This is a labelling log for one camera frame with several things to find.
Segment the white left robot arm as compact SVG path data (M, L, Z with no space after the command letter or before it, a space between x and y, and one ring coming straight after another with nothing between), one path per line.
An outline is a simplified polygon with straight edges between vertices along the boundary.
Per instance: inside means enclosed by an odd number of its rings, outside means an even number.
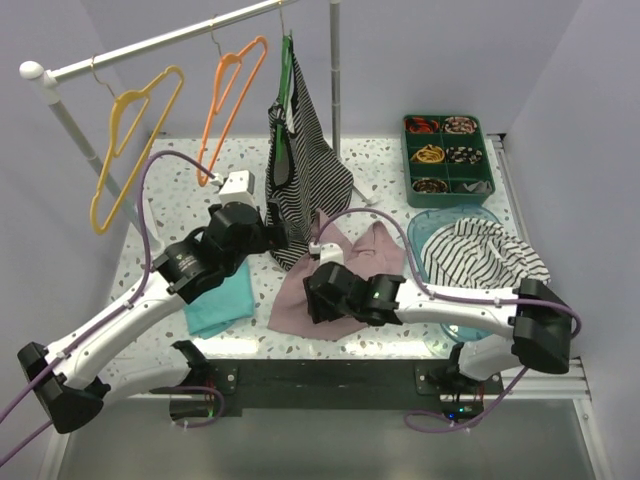
M179 386L200 390L206 360L189 341L124 360L120 354L143 333L236 273L246 257L285 247L288 228L277 201L269 219L240 202L209 209L210 222L169 245L131 290L84 325L48 345L31 342L18 353L21 367L61 433L78 430L101 410L127 397Z

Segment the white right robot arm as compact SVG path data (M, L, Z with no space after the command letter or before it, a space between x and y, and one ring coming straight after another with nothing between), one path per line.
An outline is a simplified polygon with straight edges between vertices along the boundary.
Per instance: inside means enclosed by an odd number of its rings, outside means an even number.
M578 320L539 280L525 279L516 288L468 289L424 284L401 275L364 279L328 262L303 285L314 323L351 317L375 327L452 324L487 332L483 339L453 347L448 365L432 376L459 393L511 368L550 375L569 370Z

